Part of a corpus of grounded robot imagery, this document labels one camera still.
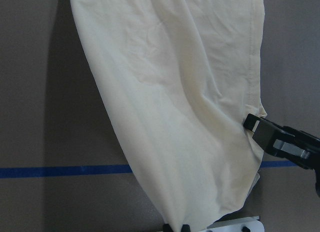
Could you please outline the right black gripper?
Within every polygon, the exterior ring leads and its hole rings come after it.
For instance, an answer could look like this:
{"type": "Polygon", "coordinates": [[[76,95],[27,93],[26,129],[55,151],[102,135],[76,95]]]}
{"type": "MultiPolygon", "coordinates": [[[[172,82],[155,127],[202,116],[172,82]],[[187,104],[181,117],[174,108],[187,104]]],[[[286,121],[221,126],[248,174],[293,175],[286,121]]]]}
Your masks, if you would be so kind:
{"type": "Polygon", "coordinates": [[[287,158],[304,169],[320,169],[319,138],[289,126],[284,126],[283,130],[274,123],[251,113],[247,115],[243,127],[253,132],[253,140],[267,154],[287,158]]]}

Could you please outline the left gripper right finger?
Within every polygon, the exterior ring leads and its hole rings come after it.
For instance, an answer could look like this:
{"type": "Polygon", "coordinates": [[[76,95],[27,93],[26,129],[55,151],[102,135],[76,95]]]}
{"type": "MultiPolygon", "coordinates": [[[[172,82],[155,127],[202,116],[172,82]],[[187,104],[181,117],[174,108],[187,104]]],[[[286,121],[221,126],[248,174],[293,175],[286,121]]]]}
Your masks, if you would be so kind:
{"type": "Polygon", "coordinates": [[[188,224],[183,224],[180,232],[190,232],[190,226],[188,224]]]}

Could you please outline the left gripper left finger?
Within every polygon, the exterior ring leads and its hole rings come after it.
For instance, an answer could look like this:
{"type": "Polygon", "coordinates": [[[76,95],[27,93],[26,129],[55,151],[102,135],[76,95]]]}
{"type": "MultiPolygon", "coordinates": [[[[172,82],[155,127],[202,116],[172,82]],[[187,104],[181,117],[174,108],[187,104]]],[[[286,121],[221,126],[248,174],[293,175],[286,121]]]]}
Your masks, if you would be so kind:
{"type": "Polygon", "coordinates": [[[162,231],[163,231],[163,232],[173,232],[173,229],[171,228],[171,226],[170,226],[168,223],[165,223],[165,224],[162,226],[162,231]]]}

